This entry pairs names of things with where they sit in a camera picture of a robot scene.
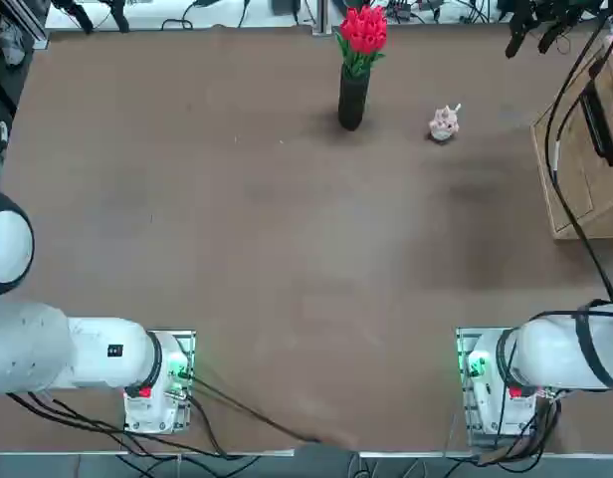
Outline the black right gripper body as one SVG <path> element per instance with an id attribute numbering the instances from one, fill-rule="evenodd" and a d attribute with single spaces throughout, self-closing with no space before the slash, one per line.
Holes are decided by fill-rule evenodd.
<path id="1" fill-rule="evenodd" d="M 610 15 L 609 1 L 500 1 L 499 21 L 518 18 L 524 23 L 566 20 L 578 23 Z"/>

